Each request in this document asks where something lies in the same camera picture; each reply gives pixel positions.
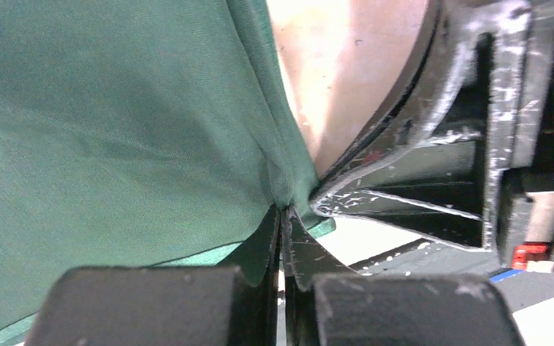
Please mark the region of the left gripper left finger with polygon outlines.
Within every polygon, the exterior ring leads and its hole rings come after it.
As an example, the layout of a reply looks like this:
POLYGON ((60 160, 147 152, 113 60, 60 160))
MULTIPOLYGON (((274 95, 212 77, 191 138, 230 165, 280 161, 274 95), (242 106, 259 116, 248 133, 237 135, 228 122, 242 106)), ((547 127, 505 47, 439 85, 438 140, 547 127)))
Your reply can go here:
POLYGON ((27 345, 274 345, 281 213, 214 266, 77 267, 53 285, 27 345))

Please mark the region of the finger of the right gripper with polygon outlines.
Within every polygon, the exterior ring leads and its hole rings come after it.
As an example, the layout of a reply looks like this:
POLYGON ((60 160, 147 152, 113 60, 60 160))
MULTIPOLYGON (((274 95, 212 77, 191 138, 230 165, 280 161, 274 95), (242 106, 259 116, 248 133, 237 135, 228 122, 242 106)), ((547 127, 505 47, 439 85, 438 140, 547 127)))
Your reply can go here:
POLYGON ((483 143, 415 148, 312 198, 321 216, 361 218, 470 252, 492 247, 483 225, 483 143))

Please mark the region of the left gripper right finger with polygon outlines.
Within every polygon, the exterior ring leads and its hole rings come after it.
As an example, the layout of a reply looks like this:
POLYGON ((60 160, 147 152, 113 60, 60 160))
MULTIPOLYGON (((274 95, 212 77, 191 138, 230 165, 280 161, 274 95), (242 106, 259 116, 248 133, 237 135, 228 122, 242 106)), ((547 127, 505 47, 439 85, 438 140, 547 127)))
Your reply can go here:
POLYGON ((499 290, 476 275, 370 275, 281 214, 289 345, 523 345, 499 290))

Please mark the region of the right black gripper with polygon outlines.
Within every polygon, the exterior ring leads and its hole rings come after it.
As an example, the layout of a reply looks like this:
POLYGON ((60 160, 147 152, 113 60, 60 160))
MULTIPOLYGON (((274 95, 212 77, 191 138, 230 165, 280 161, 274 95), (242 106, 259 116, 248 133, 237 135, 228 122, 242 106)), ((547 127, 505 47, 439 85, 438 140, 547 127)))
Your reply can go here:
POLYGON ((323 180, 389 166, 428 138, 492 39, 484 244, 503 269, 554 266, 554 1, 430 1, 395 85, 323 180))

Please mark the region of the dark green cloth napkin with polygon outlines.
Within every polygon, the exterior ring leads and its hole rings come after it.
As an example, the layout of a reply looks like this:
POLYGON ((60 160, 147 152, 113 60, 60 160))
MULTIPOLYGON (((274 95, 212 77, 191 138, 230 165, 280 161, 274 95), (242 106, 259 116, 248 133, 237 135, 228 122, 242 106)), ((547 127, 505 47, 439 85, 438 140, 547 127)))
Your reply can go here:
POLYGON ((324 234, 264 1, 0 1, 0 345, 82 265, 212 265, 272 205, 324 234))

